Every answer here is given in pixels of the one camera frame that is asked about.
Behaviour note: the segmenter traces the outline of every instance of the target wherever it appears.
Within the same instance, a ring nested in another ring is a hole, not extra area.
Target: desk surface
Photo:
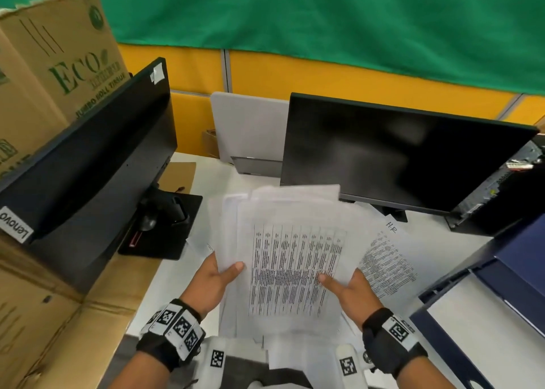
[[[203,204],[194,223],[191,236],[196,238],[197,242],[203,247],[206,245],[209,236],[207,208],[209,198],[216,195],[247,191],[264,185],[278,186],[280,184],[279,178],[240,175],[236,172],[234,166],[214,158],[177,152],[172,157],[172,161],[197,163],[191,194],[202,195]],[[425,248],[429,258],[437,265],[439,270],[438,278],[454,269],[489,240],[489,237],[484,236],[453,233],[448,229],[445,220],[439,216],[413,211],[407,211],[406,213],[409,222],[404,224],[403,227],[408,233],[421,241],[422,247]],[[161,262],[140,304],[140,308],[127,330],[128,335],[138,336],[140,329],[160,305],[180,296],[205,257],[204,248],[201,250],[202,254],[198,253],[199,250],[195,251],[197,253],[184,251],[178,261],[163,260]],[[416,310],[420,304],[419,301],[413,302],[412,311]],[[202,322],[202,326],[208,336],[217,336],[219,308],[208,314]],[[452,372],[439,356],[435,354],[431,355],[430,358],[449,378],[453,377]]]

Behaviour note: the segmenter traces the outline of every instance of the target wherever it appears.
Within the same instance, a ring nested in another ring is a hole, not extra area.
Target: computer monitor
[[[86,293],[176,147],[158,58],[1,179],[0,209],[30,228],[17,239],[30,255]]]
[[[282,185],[446,215],[537,133],[533,126],[292,94]]]

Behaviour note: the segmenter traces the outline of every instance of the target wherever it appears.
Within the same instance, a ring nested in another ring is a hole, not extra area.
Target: green fabric
[[[11,7],[27,0],[0,0]],[[279,53],[545,94],[543,0],[102,0],[118,41]]]

